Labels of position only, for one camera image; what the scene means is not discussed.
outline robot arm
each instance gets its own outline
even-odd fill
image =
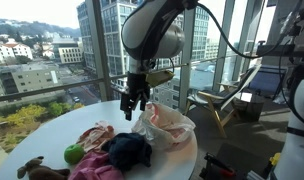
[[[129,53],[127,90],[121,97],[121,110],[131,120],[131,112],[141,101],[144,110],[150,86],[146,74],[151,59],[171,58],[183,48],[184,33],[172,22],[185,9],[195,8],[197,0],[145,0],[124,22],[122,42]]]

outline pink cloth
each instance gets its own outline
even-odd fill
[[[72,171],[69,180],[123,180],[120,170],[106,165],[108,153],[87,153]]]

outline brown stuffed toy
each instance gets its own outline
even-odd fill
[[[43,156],[31,159],[24,166],[18,169],[18,178],[21,179],[28,172],[30,180],[65,180],[68,179],[70,174],[69,169],[54,170],[47,166],[40,165],[42,163]]]

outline white plastic bag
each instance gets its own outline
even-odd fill
[[[132,131],[145,136],[151,146],[167,149],[185,141],[194,128],[188,117],[165,105],[152,103],[146,105]]]

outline round table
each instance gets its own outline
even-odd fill
[[[64,161],[66,147],[75,144],[79,136],[95,122],[104,120],[112,125],[115,133],[131,132],[131,128],[140,116],[137,108],[132,113],[132,121],[125,120],[120,110],[120,101],[108,101],[93,104],[64,114],[45,123],[26,137],[8,156],[0,167],[0,180],[17,179],[17,169],[30,159],[44,156],[42,165],[53,169],[70,168]],[[195,134],[175,148],[161,151],[153,150],[151,167],[135,165],[125,173],[125,179],[189,179],[197,157]]]

